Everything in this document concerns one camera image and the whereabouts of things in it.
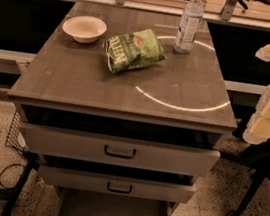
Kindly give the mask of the grey bottom drawer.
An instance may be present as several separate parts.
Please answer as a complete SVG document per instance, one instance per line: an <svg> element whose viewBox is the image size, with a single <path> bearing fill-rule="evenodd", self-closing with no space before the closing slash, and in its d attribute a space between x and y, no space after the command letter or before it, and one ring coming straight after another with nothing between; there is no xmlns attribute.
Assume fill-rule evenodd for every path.
<svg viewBox="0 0 270 216"><path fill-rule="evenodd" d="M171 209L158 200L65 189L54 216L172 216Z"/></svg>

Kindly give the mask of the grey drawer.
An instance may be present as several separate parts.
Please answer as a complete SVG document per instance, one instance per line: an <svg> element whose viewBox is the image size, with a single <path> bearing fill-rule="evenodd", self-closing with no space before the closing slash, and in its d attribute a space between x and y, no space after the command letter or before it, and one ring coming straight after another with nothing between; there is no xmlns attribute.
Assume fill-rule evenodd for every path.
<svg viewBox="0 0 270 216"><path fill-rule="evenodd" d="M158 200L65 189L54 216L172 216L171 209Z"/></svg>
<svg viewBox="0 0 270 216"><path fill-rule="evenodd" d="M194 185L180 185L127 177L93 174L41 166L39 175L46 184L98 193L118 194L165 202L186 203L195 194Z"/></svg>
<svg viewBox="0 0 270 216"><path fill-rule="evenodd" d="M204 176L220 158L217 150L190 148L63 128L22 123L20 131L34 153Z"/></svg>

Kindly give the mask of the grey drawer cabinet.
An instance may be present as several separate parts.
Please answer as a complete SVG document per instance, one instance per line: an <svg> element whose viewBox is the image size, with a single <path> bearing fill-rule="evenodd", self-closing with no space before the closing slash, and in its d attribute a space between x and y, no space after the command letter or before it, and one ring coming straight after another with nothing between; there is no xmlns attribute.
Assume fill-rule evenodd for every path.
<svg viewBox="0 0 270 216"><path fill-rule="evenodd" d="M192 52L183 55L173 50L175 16L85 3L74 5L71 13L97 16L110 35L151 28L167 59L149 68L114 74L102 43L82 45L56 30L9 92L21 115L20 124L219 153L219 145L236 123L207 29L201 29ZM166 184L195 186L201 176L34 154L39 156L39 167Z"/></svg>

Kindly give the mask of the grey middle drawer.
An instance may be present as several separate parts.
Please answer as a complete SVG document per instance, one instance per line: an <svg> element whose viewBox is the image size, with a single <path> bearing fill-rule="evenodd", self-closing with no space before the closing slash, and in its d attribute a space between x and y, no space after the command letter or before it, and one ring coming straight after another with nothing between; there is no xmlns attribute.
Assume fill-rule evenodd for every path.
<svg viewBox="0 0 270 216"><path fill-rule="evenodd" d="M41 166L39 175L46 184L98 193L118 194L165 202L186 203L195 194L194 185L180 185L127 177L93 174Z"/></svg>

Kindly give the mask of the grey top drawer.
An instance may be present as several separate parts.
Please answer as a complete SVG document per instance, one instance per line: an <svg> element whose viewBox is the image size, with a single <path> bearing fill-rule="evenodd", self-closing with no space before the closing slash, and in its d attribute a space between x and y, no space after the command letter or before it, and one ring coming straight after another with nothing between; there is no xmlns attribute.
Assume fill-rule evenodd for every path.
<svg viewBox="0 0 270 216"><path fill-rule="evenodd" d="M20 131L34 153L204 176L220 158L217 150L190 148L63 128L22 123Z"/></svg>

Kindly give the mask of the green chip bag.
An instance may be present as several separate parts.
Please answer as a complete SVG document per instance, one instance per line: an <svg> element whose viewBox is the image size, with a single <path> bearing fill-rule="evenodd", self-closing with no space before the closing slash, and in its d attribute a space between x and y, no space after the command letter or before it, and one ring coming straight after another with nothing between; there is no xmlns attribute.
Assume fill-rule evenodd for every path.
<svg viewBox="0 0 270 216"><path fill-rule="evenodd" d="M154 30L115 35L105 41L109 71L143 69L167 59Z"/></svg>

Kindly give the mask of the white paper bowl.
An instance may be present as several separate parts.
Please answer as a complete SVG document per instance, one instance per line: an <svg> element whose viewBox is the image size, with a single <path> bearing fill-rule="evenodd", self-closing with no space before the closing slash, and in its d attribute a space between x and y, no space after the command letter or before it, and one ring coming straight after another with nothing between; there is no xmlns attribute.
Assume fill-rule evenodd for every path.
<svg viewBox="0 0 270 216"><path fill-rule="evenodd" d="M62 25L63 31L76 42L86 44L98 40L106 32L106 24L97 17L75 16Z"/></svg>

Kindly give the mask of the clear plastic water bottle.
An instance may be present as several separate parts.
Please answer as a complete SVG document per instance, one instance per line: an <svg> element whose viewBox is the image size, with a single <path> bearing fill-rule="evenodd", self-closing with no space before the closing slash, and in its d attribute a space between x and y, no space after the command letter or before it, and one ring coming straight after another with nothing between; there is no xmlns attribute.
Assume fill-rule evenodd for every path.
<svg viewBox="0 0 270 216"><path fill-rule="evenodd" d="M177 53L187 54L191 52L202 22L204 8L203 0L189 0L187 3L174 40L173 48Z"/></svg>

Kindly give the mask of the black office chair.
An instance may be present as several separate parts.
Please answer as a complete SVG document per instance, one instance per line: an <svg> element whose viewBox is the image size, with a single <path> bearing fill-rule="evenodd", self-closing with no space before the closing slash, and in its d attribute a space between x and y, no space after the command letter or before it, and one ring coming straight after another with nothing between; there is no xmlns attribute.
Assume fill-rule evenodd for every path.
<svg viewBox="0 0 270 216"><path fill-rule="evenodd" d="M225 215L241 216L262 182L265 179L270 181L270 139L260 145L250 145L238 155L224 153L223 151L220 152L220 155L222 159L236 162L254 171L254 173L251 174L253 181L247 193L244 195L243 200L241 200L239 207Z"/></svg>

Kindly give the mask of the black metal stand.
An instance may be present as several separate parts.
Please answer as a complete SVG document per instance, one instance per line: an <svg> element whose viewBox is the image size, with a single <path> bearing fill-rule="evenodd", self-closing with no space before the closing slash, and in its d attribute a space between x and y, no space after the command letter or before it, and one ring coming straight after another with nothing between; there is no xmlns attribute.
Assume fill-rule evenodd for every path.
<svg viewBox="0 0 270 216"><path fill-rule="evenodd" d="M22 191L23 186L27 182L27 178L29 178L30 172L32 169L38 168L37 155L29 153L25 154L25 158L27 159L27 164L23 165L23 171L18 178L17 183L10 188L4 188L3 186L0 186L0 200L6 202L3 210L0 213L0 216L12 216L11 211L13 211L13 207L20 196L20 192Z"/></svg>

